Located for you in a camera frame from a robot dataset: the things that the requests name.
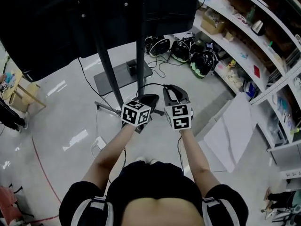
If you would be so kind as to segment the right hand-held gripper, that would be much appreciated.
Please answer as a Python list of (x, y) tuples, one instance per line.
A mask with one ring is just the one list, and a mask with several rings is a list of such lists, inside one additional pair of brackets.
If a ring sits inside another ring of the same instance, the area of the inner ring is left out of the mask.
[[(177, 100), (170, 100), (169, 90), (175, 94)], [(171, 128), (173, 130), (191, 129), (193, 109), (190, 100), (188, 100), (187, 92), (176, 85), (165, 85), (163, 97), (164, 112)]]

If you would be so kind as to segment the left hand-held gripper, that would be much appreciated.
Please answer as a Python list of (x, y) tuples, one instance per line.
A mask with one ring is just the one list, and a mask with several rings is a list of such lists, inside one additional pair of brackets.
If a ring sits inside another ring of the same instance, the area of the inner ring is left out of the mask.
[(137, 100), (128, 100), (122, 106), (122, 122), (134, 126), (135, 131), (141, 133), (150, 120), (150, 114), (155, 112), (158, 101), (159, 95), (156, 94), (144, 94)]

